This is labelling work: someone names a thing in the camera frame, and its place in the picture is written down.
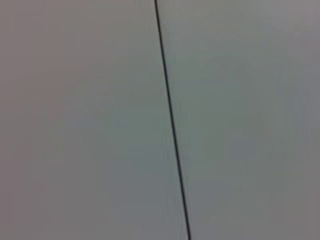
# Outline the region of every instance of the thin black wire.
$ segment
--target thin black wire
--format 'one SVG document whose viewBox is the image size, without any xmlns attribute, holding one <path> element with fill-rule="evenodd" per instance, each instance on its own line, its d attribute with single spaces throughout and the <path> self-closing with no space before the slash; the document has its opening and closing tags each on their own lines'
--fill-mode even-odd
<svg viewBox="0 0 320 240">
<path fill-rule="evenodd" d="M 184 187 L 184 179 L 183 179 L 183 174 L 182 174 L 182 169 L 181 169 L 181 161 L 180 161 L 180 155 L 179 155 L 179 149 L 178 149 L 178 141 L 177 141 L 177 133 L 176 133 L 176 127 L 175 127 L 175 119 L 174 119 L 174 113 L 173 113 L 172 101 L 171 101 L 171 95 L 170 95 L 167 64 L 166 64 L 164 43 L 163 43 L 160 16 L 159 16 L 158 0 L 154 0 L 154 5 L 155 5 L 156 22 L 157 22 L 159 41 L 160 41 L 160 49 L 161 49 L 161 56 L 162 56 L 162 66 L 163 66 L 165 86 L 166 86 L 166 95 L 167 95 L 167 99 L 168 99 L 169 112 L 170 112 L 170 121 L 171 121 L 171 129 L 172 129 L 173 142 L 174 142 L 175 158 L 176 158 L 176 164 L 177 164 L 177 168 L 178 168 L 179 183 L 180 183 L 182 203 L 183 203 L 185 227 L 186 227 L 187 237 L 188 237 L 189 240 L 191 240 L 190 221 L 189 221 L 189 214 L 188 214 L 185 187 Z"/>
</svg>

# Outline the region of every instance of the gray wall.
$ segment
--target gray wall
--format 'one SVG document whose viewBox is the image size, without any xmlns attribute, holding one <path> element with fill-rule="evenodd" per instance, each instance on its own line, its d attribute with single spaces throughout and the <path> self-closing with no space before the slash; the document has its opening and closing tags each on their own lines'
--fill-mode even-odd
<svg viewBox="0 0 320 240">
<path fill-rule="evenodd" d="M 0 2 L 0 239 L 185 240 L 147 0 Z"/>
<path fill-rule="evenodd" d="M 159 5 L 193 239 L 319 239 L 318 1 Z"/>
</svg>

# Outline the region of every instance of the white surface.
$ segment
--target white surface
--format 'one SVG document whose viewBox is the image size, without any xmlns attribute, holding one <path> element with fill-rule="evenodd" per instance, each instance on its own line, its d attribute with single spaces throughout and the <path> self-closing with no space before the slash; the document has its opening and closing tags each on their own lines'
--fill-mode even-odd
<svg viewBox="0 0 320 240">
<path fill-rule="evenodd" d="M 0 239 L 185 240 L 148 0 L 0 2 Z"/>
<path fill-rule="evenodd" d="M 317 1 L 159 5 L 193 239 L 319 239 Z"/>
</svg>

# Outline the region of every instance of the black line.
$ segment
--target black line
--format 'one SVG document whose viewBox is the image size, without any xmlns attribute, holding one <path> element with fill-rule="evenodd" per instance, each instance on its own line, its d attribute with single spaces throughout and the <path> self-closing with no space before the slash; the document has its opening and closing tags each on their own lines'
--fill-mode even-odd
<svg viewBox="0 0 320 240">
<path fill-rule="evenodd" d="M 176 164 L 177 164 L 177 168 L 178 168 L 179 183 L 180 183 L 182 203 L 183 203 L 185 227 L 186 227 L 188 240 L 191 240 L 189 213 L 188 213 L 187 202 L 186 202 L 184 179 L 183 179 L 183 174 L 182 174 L 182 169 L 181 169 L 181 161 L 180 161 L 180 155 L 179 155 L 179 149 L 178 149 L 177 132 L 176 132 L 176 127 L 175 127 L 175 119 L 174 119 L 174 113 L 173 113 L 172 101 L 171 101 L 171 95 L 170 95 L 167 64 L 166 64 L 166 58 L 165 58 L 165 49 L 164 49 L 164 42 L 163 42 L 163 37 L 162 37 L 161 23 L 160 23 L 160 16 L 159 16 L 158 0 L 154 0 L 154 5 L 155 5 L 156 23 L 157 23 L 157 27 L 158 27 L 158 33 L 159 33 L 162 66 L 163 66 L 165 86 L 166 86 L 166 95 L 167 95 L 167 99 L 168 99 L 169 112 L 170 112 L 170 121 L 171 121 L 171 130 L 172 130 L 172 136 L 173 136 L 173 142 L 174 142 L 175 158 L 176 158 Z"/>
</svg>

